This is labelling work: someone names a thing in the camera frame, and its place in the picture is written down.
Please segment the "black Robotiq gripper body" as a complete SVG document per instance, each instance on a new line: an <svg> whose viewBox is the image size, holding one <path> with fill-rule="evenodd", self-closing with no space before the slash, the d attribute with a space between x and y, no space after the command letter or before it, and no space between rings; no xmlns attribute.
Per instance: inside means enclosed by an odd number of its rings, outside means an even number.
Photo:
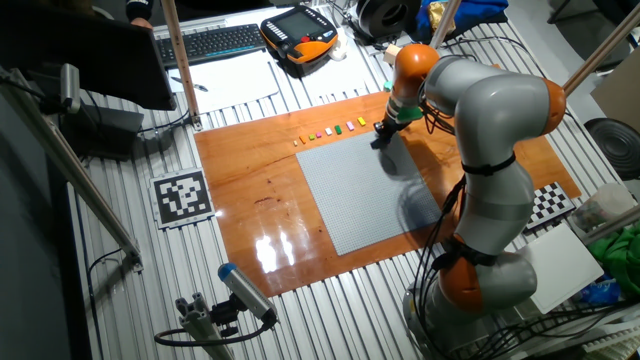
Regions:
<svg viewBox="0 0 640 360"><path fill-rule="evenodd" d="M402 130L402 125L393 119L385 118L374 124L374 130L379 138L391 138L395 133Z"/></svg>

